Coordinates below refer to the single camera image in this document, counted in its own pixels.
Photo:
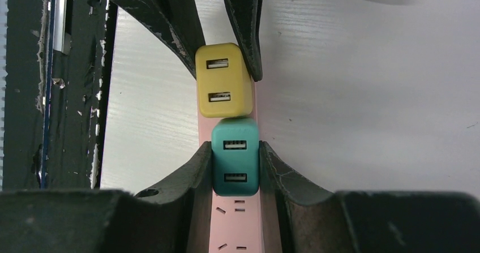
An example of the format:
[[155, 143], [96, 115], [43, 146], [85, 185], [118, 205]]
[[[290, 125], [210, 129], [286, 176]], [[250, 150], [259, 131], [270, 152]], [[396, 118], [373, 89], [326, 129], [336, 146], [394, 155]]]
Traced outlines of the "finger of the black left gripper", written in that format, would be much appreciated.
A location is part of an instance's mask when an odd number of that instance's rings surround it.
[[195, 53], [205, 45], [195, 0], [111, 0], [166, 45], [196, 78]]
[[263, 0], [224, 0], [233, 33], [253, 81], [263, 78], [260, 52], [260, 18]]

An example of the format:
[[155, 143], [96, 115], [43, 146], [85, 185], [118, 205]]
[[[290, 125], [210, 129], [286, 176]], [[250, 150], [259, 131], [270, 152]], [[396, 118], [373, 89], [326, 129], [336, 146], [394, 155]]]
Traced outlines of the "teal cube plug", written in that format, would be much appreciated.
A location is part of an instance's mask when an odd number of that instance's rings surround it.
[[259, 189], [259, 129], [252, 118], [224, 118], [212, 130], [213, 189], [253, 196]]

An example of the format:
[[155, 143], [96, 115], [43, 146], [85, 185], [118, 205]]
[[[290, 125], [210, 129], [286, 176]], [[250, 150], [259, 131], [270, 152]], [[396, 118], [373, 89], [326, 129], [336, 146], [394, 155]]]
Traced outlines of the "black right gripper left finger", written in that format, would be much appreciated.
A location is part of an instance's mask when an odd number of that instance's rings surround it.
[[1, 193], [2, 252], [208, 252], [212, 150], [136, 195], [121, 190]]

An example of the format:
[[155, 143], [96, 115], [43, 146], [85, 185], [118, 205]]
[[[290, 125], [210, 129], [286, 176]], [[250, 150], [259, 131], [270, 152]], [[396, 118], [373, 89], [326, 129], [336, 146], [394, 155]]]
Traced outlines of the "pink power strip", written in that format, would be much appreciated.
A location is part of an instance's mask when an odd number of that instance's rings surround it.
[[[248, 117], [257, 122], [256, 94]], [[198, 115], [199, 143], [211, 142], [212, 130], [220, 118]], [[220, 196], [213, 189], [210, 252], [263, 252], [260, 192], [253, 196]]]

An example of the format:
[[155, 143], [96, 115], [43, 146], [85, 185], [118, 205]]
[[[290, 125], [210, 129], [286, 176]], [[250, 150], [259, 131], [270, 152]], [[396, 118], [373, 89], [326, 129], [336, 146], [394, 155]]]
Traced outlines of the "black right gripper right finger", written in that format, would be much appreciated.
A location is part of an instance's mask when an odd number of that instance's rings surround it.
[[479, 201], [452, 191], [330, 192], [260, 142], [265, 252], [478, 252]]

